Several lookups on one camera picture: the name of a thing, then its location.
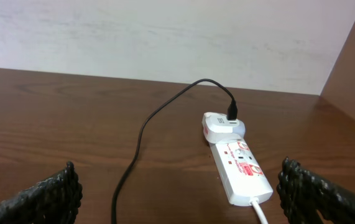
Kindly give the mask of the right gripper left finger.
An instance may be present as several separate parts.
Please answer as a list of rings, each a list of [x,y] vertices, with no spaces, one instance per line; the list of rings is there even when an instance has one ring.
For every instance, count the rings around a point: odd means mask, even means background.
[[[74,224],[83,198],[74,164],[0,203],[0,224]]]

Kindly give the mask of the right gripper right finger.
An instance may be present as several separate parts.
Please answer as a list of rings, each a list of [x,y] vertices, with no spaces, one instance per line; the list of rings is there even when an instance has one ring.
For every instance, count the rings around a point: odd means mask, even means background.
[[[285,158],[276,186],[289,223],[355,223],[355,194]]]

